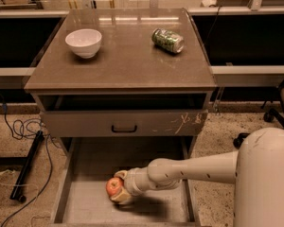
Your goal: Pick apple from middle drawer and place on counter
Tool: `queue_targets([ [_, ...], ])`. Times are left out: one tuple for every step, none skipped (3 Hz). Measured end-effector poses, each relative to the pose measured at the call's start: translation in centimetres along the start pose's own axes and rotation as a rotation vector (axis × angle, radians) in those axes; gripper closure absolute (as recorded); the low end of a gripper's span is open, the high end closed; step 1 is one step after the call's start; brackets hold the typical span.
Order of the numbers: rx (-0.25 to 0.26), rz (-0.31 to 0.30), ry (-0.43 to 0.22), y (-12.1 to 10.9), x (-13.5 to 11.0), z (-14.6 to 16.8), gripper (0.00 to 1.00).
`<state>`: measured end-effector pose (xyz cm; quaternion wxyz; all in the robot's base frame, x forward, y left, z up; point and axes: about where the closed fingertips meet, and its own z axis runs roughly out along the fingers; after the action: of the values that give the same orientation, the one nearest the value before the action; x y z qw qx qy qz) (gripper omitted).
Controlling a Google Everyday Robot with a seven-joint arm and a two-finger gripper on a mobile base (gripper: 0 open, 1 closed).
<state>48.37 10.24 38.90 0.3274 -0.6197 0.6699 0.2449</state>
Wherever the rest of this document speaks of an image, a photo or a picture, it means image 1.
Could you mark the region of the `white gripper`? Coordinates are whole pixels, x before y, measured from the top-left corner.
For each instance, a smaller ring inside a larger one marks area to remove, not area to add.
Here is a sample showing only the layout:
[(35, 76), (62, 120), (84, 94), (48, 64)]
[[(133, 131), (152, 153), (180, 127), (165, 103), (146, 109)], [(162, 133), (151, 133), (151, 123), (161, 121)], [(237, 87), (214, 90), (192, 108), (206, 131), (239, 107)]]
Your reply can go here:
[(142, 195), (154, 187), (154, 182), (150, 179), (148, 170), (145, 167), (132, 168), (129, 171), (119, 170), (114, 176), (124, 180), (125, 187), (121, 187), (110, 197), (110, 200), (116, 204), (128, 204), (133, 196)]

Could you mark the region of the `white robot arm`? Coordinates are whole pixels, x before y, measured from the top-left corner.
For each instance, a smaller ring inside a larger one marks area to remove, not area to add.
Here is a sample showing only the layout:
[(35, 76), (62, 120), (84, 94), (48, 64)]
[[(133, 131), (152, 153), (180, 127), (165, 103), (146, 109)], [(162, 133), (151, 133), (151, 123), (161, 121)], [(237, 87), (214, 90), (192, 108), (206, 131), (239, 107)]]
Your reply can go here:
[(236, 151), (187, 160), (155, 159), (118, 171), (106, 183), (121, 203), (148, 190), (174, 189), (182, 180), (232, 183), (233, 227), (284, 227), (284, 130), (250, 133)]

